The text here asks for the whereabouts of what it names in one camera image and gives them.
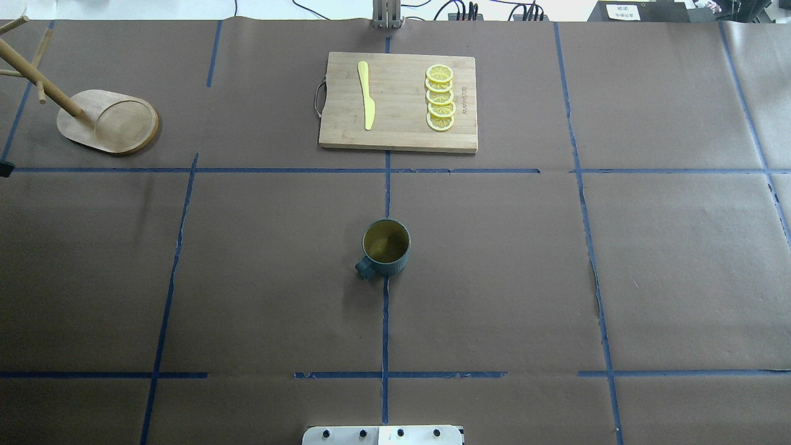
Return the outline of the grey cup yellow inside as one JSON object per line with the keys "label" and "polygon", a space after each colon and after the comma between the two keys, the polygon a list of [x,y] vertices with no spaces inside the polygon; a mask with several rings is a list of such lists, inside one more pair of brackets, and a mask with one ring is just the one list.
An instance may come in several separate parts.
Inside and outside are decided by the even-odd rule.
{"label": "grey cup yellow inside", "polygon": [[403,223],[395,219],[372,223],[362,236],[363,257],[355,265],[358,278],[398,275],[407,265],[411,247],[412,237]]}

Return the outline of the wooden cup storage rack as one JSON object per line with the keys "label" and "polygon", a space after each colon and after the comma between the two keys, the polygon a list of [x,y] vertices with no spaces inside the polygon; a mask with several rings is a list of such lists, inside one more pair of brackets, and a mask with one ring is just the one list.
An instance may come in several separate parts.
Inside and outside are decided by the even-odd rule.
{"label": "wooden cup storage rack", "polygon": [[32,60],[1,40],[2,60],[11,66],[3,69],[2,75],[26,79],[40,104],[53,101],[59,107],[57,130],[73,143],[114,156],[133,154],[148,146],[161,124],[149,101],[100,88],[69,96],[41,72],[39,66],[52,34],[51,28],[45,31]]}

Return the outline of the lemon slice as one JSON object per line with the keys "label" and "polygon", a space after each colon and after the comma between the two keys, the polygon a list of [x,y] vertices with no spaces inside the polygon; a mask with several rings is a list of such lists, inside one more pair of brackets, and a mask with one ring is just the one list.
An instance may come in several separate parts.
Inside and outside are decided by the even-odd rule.
{"label": "lemon slice", "polygon": [[457,107],[453,101],[444,104],[427,102],[426,105],[430,116],[437,117],[439,119],[453,117],[455,116],[455,110],[457,110]]}
{"label": "lemon slice", "polygon": [[437,63],[426,69],[425,76],[432,83],[447,84],[454,78],[454,71],[448,65]]}
{"label": "lemon slice", "polygon": [[432,130],[445,132],[446,130],[450,130],[455,124],[455,116],[435,116],[431,112],[427,112],[426,123]]}
{"label": "lemon slice", "polygon": [[433,93],[448,93],[452,92],[453,82],[433,82],[430,79],[425,80],[425,87],[429,92]]}
{"label": "lemon slice", "polygon": [[454,93],[452,91],[434,92],[429,90],[426,91],[426,100],[429,104],[446,105],[453,102]]}

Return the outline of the yellow plastic knife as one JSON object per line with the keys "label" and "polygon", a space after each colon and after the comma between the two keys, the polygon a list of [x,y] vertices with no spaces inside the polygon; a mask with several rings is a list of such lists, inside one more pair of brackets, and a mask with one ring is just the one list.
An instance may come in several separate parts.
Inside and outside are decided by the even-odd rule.
{"label": "yellow plastic knife", "polygon": [[365,60],[358,62],[358,78],[363,98],[364,129],[372,130],[376,117],[376,103],[370,94],[370,67]]}

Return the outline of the wooden cutting board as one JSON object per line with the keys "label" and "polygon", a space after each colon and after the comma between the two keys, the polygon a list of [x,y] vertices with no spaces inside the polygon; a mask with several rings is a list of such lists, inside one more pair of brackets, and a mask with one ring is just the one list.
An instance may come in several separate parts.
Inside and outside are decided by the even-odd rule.
{"label": "wooden cutting board", "polygon": [[[370,67],[376,103],[372,130],[364,129],[358,62]],[[454,71],[455,124],[437,132],[426,123],[426,69],[437,63]],[[329,53],[327,87],[318,143],[324,148],[409,150],[475,154],[478,150],[476,60],[437,54]]]}

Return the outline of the brown paper table cover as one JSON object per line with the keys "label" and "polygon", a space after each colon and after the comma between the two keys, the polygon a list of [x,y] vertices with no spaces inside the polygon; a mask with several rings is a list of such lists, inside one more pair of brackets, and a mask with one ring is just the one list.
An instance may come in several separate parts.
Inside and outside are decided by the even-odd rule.
{"label": "brown paper table cover", "polygon": [[[789,26],[31,22],[74,145],[2,79],[2,443],[789,443]],[[472,156],[325,150],[333,51],[476,59]],[[362,281],[380,219],[406,267]]]}

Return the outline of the black box white label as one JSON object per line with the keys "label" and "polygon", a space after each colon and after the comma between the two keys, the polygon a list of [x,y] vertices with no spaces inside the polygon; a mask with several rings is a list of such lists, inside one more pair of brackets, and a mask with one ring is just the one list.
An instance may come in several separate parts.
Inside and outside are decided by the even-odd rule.
{"label": "black box white label", "polygon": [[690,23],[683,2],[597,1],[587,22]]}

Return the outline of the aluminium frame post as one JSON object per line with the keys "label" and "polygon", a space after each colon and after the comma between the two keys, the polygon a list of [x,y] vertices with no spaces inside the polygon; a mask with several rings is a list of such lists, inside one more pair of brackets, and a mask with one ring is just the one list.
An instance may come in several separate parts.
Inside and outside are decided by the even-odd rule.
{"label": "aluminium frame post", "polygon": [[372,26],[377,29],[399,29],[404,22],[401,0],[373,0]]}

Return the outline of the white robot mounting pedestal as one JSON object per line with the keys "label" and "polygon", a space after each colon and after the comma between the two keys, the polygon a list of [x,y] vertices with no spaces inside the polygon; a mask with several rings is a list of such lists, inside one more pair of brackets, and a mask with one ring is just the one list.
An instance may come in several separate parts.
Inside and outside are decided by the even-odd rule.
{"label": "white robot mounting pedestal", "polygon": [[464,444],[462,427],[454,425],[314,426],[302,444]]}

